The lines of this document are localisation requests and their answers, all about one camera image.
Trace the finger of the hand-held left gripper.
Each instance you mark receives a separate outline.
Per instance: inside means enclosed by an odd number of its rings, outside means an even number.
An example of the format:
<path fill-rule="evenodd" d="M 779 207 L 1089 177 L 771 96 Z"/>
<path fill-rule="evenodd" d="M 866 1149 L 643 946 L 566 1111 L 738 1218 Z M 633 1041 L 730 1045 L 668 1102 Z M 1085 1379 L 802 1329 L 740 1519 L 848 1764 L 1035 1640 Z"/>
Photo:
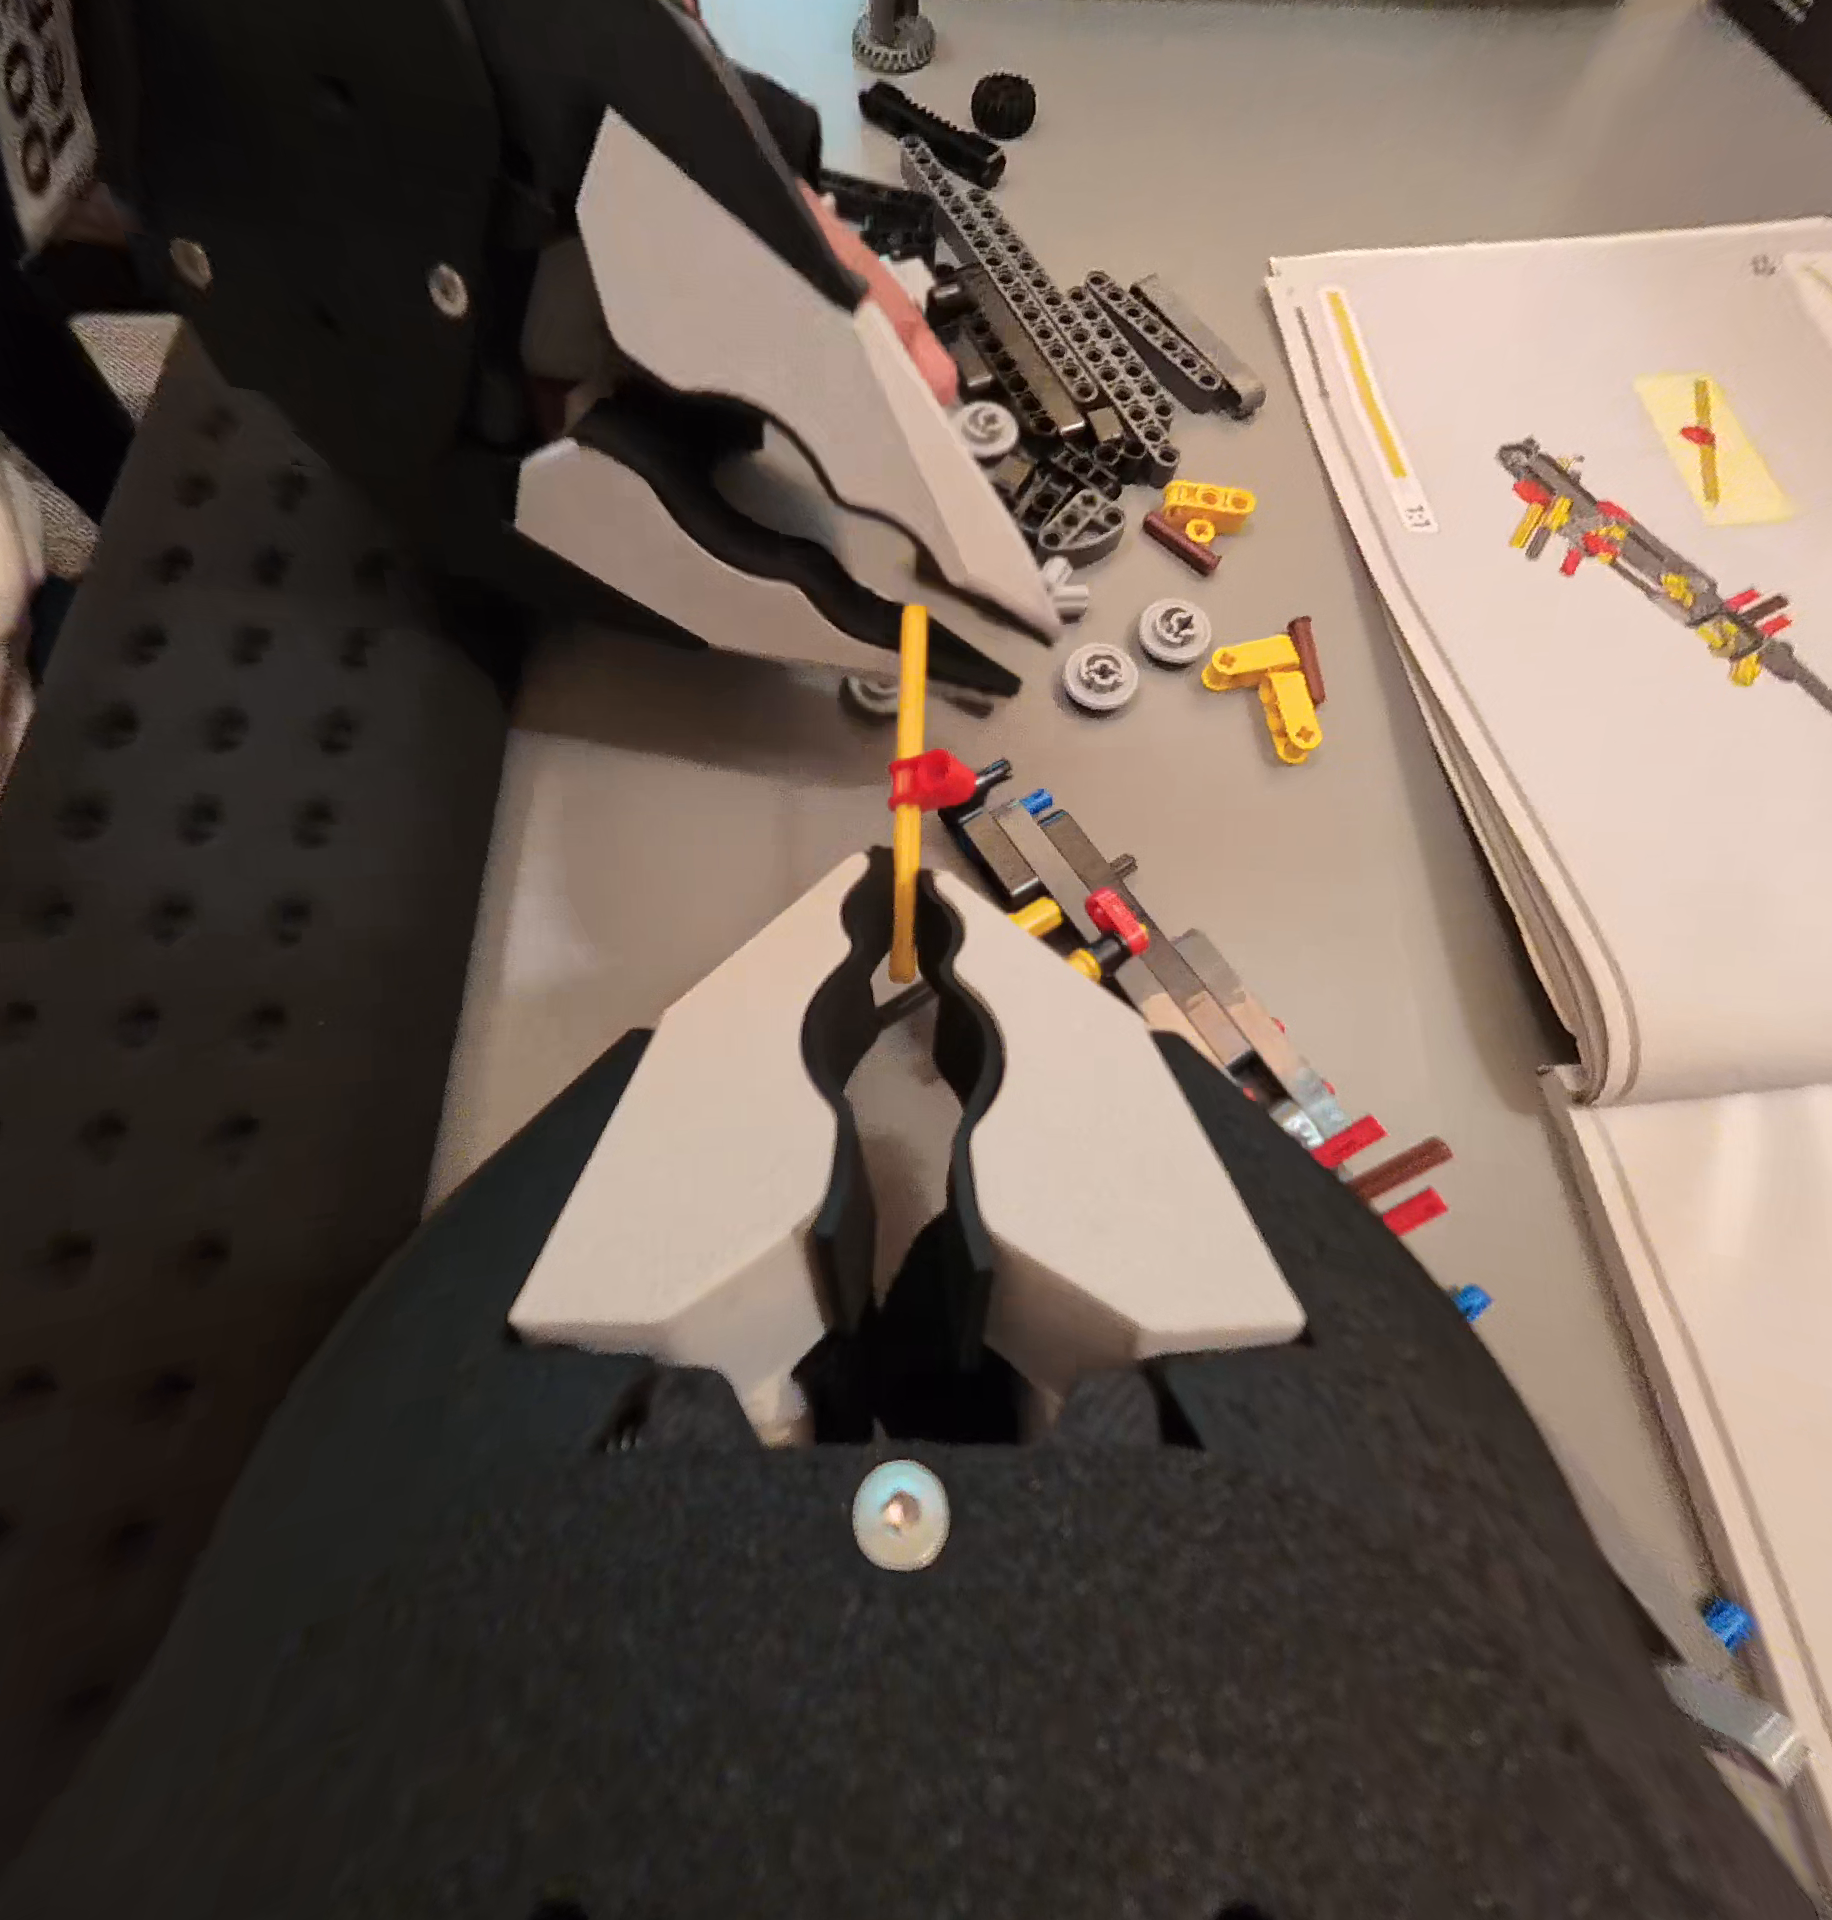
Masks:
<path fill-rule="evenodd" d="M 877 300 L 809 285 L 620 111 L 577 201 L 620 351 L 786 435 L 844 510 L 898 529 L 962 603 L 1049 641 L 1039 568 Z"/>
<path fill-rule="evenodd" d="M 928 673 L 1011 699 L 1019 676 L 953 632 L 946 589 L 1025 616 L 1025 542 L 953 435 L 922 435 L 881 522 L 929 561 L 968 565 L 919 594 Z M 838 676 L 888 676 L 904 606 L 856 579 L 831 547 L 785 532 L 724 496 L 711 464 L 655 435 L 578 435 L 526 462 L 516 532 L 706 648 Z"/>

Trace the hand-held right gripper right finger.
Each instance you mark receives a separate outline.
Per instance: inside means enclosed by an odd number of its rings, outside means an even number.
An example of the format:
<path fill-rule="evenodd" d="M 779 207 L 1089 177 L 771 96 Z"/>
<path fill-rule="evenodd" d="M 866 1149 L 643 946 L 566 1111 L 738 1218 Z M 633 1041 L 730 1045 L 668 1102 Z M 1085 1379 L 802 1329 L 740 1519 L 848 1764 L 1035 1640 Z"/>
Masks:
<path fill-rule="evenodd" d="M 1001 1051 L 968 1132 L 994 1257 L 984 1342 L 1019 1374 L 1104 1374 L 1304 1331 L 1152 1029 L 964 881 L 932 890 Z"/>

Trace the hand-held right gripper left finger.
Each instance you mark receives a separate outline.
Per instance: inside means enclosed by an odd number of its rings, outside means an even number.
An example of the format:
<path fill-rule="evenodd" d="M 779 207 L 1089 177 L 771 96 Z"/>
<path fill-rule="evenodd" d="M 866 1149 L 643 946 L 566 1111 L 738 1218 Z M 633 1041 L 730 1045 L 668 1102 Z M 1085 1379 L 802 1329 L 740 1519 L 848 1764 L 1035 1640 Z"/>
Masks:
<path fill-rule="evenodd" d="M 874 1300 L 848 1084 L 881 1040 L 888 855 L 858 854 L 665 1010 L 512 1310 L 532 1342 L 803 1359 Z"/>

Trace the long yellow lego axle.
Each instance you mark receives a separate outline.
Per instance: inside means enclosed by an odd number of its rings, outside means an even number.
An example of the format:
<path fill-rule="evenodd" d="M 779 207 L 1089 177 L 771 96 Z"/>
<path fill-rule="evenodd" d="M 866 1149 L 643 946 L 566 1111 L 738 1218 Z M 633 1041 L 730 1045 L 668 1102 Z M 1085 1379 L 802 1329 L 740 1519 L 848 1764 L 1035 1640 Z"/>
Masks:
<path fill-rule="evenodd" d="M 901 616 L 901 703 L 894 765 L 925 754 L 929 616 L 904 604 Z M 904 776 L 891 772 L 891 948 L 888 977 L 904 989 L 917 977 L 917 883 L 922 872 L 923 810 L 904 802 Z"/>

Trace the grey lego beam assembly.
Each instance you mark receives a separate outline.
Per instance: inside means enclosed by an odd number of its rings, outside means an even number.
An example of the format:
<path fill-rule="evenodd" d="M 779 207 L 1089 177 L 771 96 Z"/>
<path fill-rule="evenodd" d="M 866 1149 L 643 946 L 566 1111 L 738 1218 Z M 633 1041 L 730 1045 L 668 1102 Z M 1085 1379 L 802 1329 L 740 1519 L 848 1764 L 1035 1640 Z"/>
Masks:
<path fill-rule="evenodd" d="M 1134 857 L 1104 855 L 1046 786 L 1015 786 L 1013 765 L 999 759 L 973 774 L 970 796 L 943 809 L 940 821 L 1025 932 L 1117 992 L 1155 1035 L 1189 1049 L 1389 1234 L 1406 1240 L 1446 1218 L 1431 1179 L 1455 1160 L 1453 1149 L 1428 1138 L 1391 1151 L 1375 1117 L 1353 1117 L 1217 946 L 1200 930 L 1167 934 L 1138 899 Z M 1578 1489 L 1671 1701 L 1705 1747 L 1792 1789 L 1808 1769 L 1808 1744 L 1792 1717 L 1743 1683 L 1735 1664 L 1754 1619 L 1731 1596 L 1692 1596 L 1596 1488 Z"/>

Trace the lego instruction booklet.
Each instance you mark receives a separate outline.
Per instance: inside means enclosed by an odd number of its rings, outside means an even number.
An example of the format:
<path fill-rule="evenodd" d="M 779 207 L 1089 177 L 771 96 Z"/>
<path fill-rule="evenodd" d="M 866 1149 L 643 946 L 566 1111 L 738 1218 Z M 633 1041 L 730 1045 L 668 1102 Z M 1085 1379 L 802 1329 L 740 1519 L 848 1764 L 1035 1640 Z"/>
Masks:
<path fill-rule="evenodd" d="M 1832 220 L 1277 256 L 1832 1899 Z"/>

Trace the person's left hand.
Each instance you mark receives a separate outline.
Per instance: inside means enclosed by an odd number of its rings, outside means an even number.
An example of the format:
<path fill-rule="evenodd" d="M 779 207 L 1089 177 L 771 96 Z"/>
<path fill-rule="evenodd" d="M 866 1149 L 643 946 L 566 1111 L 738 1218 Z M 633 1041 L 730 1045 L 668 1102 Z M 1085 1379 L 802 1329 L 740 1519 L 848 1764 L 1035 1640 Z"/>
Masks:
<path fill-rule="evenodd" d="M 867 299 L 881 307 L 894 327 L 904 351 L 922 373 L 925 387 L 940 408 L 958 406 L 958 375 L 952 355 L 934 337 L 923 313 L 910 300 L 904 284 L 889 270 L 878 254 L 873 254 L 856 227 L 844 223 L 833 207 L 807 181 L 800 183 L 800 194 L 820 225 L 831 254 L 861 279 Z"/>

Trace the pile of black grey beams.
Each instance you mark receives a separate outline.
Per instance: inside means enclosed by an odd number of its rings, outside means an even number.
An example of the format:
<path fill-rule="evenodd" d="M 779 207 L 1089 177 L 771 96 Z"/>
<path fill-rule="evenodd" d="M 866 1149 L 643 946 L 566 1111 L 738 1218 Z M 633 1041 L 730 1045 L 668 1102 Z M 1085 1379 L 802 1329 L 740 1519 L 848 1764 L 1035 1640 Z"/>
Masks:
<path fill-rule="evenodd" d="M 1252 420 L 1265 381 L 1157 277 L 1090 270 L 1061 285 L 996 199 L 1009 147 L 1038 121 L 1033 84 L 984 75 L 970 122 L 958 125 L 904 88 L 932 56 L 919 4 L 859 7 L 853 58 L 873 82 L 858 110 L 896 139 L 901 183 L 826 172 L 826 199 L 913 277 L 913 300 L 953 358 L 958 406 L 989 400 L 1015 417 L 1019 449 L 980 468 L 1057 581 L 1110 558 L 1162 510 L 1183 478 L 1179 412 Z"/>

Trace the black perforated panel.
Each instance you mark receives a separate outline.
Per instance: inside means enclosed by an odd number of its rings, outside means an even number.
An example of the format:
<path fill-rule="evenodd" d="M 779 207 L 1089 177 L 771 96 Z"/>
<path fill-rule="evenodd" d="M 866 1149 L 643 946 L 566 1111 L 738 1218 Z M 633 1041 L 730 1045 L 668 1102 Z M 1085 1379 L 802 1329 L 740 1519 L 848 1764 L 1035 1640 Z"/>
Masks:
<path fill-rule="evenodd" d="M 0 802 L 0 1874 L 419 1218 L 512 654 L 171 348 Z"/>

